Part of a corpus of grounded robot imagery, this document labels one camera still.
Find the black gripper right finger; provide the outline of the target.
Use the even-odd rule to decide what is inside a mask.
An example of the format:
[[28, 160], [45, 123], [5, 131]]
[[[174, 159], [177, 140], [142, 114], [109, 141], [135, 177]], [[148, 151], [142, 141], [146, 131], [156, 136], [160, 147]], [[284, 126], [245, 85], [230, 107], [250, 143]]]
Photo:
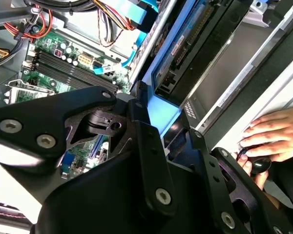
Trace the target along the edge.
[[209, 150], [185, 113], [165, 134], [184, 234], [293, 234], [293, 213], [276, 208], [228, 151]]

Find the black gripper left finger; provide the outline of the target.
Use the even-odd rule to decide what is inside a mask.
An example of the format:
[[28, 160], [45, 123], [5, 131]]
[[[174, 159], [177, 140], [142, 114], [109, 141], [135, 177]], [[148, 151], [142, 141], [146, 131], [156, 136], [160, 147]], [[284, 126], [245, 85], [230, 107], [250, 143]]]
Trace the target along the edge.
[[103, 164], [124, 154], [136, 160], [141, 214], [174, 216], [178, 209], [174, 186], [146, 105], [136, 98], [124, 102], [104, 87], [0, 108], [0, 163], [46, 174], [60, 165], [66, 150], [97, 135], [108, 136], [112, 144], [110, 158]]

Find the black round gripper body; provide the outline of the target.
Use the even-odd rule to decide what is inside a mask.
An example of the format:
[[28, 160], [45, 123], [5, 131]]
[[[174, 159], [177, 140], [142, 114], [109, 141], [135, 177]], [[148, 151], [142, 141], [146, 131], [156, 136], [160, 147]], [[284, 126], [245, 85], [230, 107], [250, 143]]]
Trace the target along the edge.
[[143, 216], [141, 178], [133, 156], [109, 163], [58, 187], [45, 200], [39, 234], [217, 234], [201, 179], [174, 163], [168, 168], [178, 202], [174, 217]]

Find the person's bare hand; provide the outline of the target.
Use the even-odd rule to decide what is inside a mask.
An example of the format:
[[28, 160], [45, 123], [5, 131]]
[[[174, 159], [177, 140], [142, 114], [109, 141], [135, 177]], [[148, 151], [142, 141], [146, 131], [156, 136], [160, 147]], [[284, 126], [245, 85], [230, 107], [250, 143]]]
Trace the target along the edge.
[[241, 147], [257, 146], [249, 149], [237, 161], [248, 175], [251, 174], [252, 157], [269, 156], [293, 181], [293, 108], [254, 120], [243, 132], [239, 144]]

